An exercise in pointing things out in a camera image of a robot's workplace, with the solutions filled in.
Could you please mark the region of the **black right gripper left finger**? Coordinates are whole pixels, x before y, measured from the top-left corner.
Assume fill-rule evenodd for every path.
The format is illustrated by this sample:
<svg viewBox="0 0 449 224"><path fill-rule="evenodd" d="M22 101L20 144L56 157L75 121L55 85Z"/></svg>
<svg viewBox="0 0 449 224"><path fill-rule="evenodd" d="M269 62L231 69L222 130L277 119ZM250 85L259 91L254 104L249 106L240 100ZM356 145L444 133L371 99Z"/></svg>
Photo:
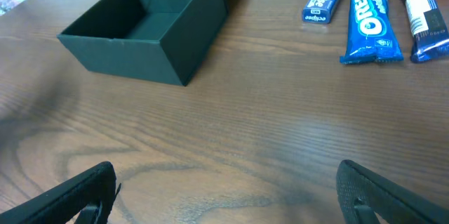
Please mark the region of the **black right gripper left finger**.
<svg viewBox="0 0 449 224"><path fill-rule="evenodd" d="M101 162L1 214L2 223L106 223L121 188L110 162Z"/></svg>

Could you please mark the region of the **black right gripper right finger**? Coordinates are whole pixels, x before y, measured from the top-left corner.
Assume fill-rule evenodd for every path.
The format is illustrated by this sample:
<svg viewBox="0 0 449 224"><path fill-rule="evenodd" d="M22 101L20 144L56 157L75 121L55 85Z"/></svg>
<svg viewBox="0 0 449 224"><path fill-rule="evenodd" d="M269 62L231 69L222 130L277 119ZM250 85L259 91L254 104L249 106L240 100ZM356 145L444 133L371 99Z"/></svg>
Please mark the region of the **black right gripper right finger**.
<svg viewBox="0 0 449 224"><path fill-rule="evenodd" d="M338 166L336 189L346 223L448 222L447 209L349 159Z"/></svg>

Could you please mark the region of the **blue Oreo cookie pack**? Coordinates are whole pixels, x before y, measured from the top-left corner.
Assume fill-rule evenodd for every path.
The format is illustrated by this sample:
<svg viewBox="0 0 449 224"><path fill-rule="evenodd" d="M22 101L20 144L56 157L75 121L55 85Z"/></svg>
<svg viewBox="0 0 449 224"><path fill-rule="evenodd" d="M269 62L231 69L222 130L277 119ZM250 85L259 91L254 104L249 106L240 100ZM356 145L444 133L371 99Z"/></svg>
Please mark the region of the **blue Oreo cookie pack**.
<svg viewBox="0 0 449 224"><path fill-rule="evenodd" d="M388 16L388 0L351 0L344 65L398 62L403 55Z"/></svg>

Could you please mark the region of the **dark blue chocolate bar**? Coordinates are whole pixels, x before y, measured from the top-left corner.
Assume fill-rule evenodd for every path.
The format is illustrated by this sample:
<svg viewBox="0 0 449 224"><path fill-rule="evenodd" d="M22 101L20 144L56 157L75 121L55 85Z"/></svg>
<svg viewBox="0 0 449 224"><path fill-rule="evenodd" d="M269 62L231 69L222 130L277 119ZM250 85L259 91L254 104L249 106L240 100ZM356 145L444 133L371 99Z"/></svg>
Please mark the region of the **dark blue chocolate bar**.
<svg viewBox="0 0 449 224"><path fill-rule="evenodd" d="M448 56L448 28L436 0L402 0L414 39L410 60L422 63Z"/></svg>

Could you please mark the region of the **dark green box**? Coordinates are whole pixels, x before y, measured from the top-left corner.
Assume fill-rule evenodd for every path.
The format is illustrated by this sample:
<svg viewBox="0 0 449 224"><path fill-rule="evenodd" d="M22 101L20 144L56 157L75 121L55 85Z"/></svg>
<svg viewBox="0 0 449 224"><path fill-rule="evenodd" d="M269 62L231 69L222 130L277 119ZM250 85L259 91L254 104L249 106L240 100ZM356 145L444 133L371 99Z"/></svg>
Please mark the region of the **dark green box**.
<svg viewBox="0 0 449 224"><path fill-rule="evenodd" d="M227 0L99 0L58 39L91 72L186 86L228 14Z"/></svg>

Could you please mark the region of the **blue Eclipse mint pack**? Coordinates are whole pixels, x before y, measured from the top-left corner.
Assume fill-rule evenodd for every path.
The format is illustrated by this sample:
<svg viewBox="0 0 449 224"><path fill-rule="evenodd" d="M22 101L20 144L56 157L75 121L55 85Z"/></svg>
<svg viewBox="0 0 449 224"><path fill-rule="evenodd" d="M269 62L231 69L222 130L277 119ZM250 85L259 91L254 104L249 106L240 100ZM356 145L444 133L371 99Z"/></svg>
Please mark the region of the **blue Eclipse mint pack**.
<svg viewBox="0 0 449 224"><path fill-rule="evenodd" d="M302 10L302 20L315 24L329 24L339 0L308 0Z"/></svg>

